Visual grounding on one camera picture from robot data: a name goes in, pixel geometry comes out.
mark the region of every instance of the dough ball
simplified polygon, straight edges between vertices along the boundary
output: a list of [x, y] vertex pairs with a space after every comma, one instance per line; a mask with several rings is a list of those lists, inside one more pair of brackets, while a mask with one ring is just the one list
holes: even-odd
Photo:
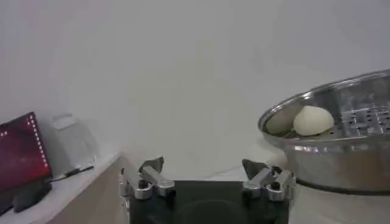
[[332, 128], [334, 121], [329, 111], [305, 106], [294, 119], [294, 129], [302, 136], [318, 135]]

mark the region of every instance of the screw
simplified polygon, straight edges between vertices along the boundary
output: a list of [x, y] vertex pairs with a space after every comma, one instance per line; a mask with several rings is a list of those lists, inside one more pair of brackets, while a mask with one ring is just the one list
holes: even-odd
[[280, 190], [280, 183], [274, 181], [271, 183], [271, 189], [272, 190], [275, 190], [275, 191], [279, 191]]
[[138, 188], [139, 189], [145, 189], [145, 188], [148, 187], [148, 185], [149, 185], [149, 183], [146, 180], [140, 180], [138, 182]]

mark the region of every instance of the black monitor stand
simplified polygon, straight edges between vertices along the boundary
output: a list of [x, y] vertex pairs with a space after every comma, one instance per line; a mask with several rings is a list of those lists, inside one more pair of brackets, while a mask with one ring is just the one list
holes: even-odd
[[26, 187], [17, 191], [13, 196], [13, 210], [21, 212], [37, 204], [52, 189], [51, 183], [39, 181], [28, 184]]

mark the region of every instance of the monitor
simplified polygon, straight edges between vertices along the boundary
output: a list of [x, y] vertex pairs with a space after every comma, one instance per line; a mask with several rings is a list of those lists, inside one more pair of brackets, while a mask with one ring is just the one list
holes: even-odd
[[0, 125], [0, 192], [50, 178], [35, 113]]

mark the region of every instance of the cable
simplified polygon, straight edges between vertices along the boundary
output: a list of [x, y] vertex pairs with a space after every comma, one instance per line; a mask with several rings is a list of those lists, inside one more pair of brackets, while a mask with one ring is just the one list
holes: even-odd
[[60, 181], [60, 180], [67, 179], [68, 177], [71, 177], [71, 176], [76, 175], [76, 174], [78, 174], [78, 173], [82, 173], [82, 172], [87, 171], [87, 170], [91, 170], [91, 169], [93, 169], [93, 168], [94, 168], [94, 166], [88, 166], [88, 167], [86, 167], [86, 168], [84, 168], [84, 169], [76, 168], [76, 169], [74, 169], [74, 170], [71, 170], [71, 171], [69, 171], [69, 172], [64, 173], [63, 175], [60, 175], [60, 176], [59, 176], [58, 178], [56, 178], [56, 179], [51, 180], [50, 183], [51, 183], [51, 182], [56, 182], [56, 181]]

